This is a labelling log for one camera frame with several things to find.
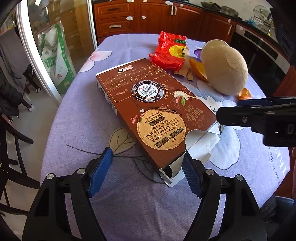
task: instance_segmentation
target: oven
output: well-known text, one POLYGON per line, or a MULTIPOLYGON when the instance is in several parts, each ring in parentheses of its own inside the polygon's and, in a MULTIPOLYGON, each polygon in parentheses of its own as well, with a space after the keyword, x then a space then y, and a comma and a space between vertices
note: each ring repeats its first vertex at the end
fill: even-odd
POLYGON ((230 46, 244 57, 249 74, 263 93, 272 96, 288 72, 289 62, 265 40, 238 24, 230 46))

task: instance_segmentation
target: pink flower print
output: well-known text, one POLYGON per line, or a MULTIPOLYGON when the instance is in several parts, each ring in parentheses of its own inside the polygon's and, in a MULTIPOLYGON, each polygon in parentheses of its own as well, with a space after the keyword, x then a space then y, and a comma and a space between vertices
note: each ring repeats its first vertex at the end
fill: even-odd
POLYGON ((112 54, 112 51, 95 51, 91 54, 91 56, 87 59, 87 61, 84 63, 82 68, 80 69, 80 72, 86 72, 89 71, 94 67, 95 61, 101 61, 106 58, 108 58, 112 54))

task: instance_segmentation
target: metal screw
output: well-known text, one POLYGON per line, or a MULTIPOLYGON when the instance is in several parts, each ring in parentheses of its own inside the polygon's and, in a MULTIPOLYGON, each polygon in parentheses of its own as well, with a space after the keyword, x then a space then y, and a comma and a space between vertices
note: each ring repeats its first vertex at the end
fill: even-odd
POLYGON ((48 180, 53 179, 53 178, 54 178, 54 175, 53 175, 52 173, 49 173, 49 174, 46 176, 46 178, 47 178, 48 180))
POLYGON ((237 175, 237 180, 242 181, 244 177, 242 175, 237 175))
POLYGON ((80 168, 80 169, 77 170, 77 173, 78 173, 79 175, 82 175, 82 174, 85 173, 85 169, 84 169, 84 168, 80 168))
POLYGON ((214 175, 214 171, 212 169, 207 169, 205 171, 208 175, 214 175))
POLYGON ((242 121, 243 121, 243 123, 246 123, 248 121, 248 118, 246 116, 243 116, 242 121))

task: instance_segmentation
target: wooden kitchen cabinet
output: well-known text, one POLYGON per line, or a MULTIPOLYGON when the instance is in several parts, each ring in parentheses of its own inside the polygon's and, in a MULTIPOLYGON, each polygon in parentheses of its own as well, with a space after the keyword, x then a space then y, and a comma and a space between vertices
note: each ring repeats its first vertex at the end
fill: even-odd
POLYGON ((170 32, 173 5, 166 5, 162 0, 140 1, 136 33, 160 34, 170 32))
POLYGON ((128 21, 126 17, 98 20, 96 21, 96 32, 99 37, 134 33, 135 21, 128 21))
POLYGON ((164 31, 204 42, 221 39, 230 43, 236 26, 235 21, 219 14, 164 0, 97 3, 94 4, 94 15, 98 41, 115 34, 160 34, 164 31))
POLYGON ((285 78, 273 96, 296 96, 296 70, 293 65, 290 66, 285 78))
POLYGON ((135 15, 135 3, 115 0, 94 4, 95 20, 135 15))
POLYGON ((171 33, 196 39, 200 29, 203 10, 188 5, 174 3, 171 33))
POLYGON ((206 12, 203 14, 201 31, 197 40, 208 42, 212 39, 221 39, 230 43, 235 31, 236 22, 215 13, 206 12))

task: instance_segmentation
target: jacket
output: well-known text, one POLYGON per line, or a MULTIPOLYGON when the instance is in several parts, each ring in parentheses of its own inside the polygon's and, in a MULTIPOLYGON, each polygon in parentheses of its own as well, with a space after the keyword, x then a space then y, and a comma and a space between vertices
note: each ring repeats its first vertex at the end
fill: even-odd
POLYGON ((19 116, 22 94, 8 83, 0 68, 0 114, 19 116))

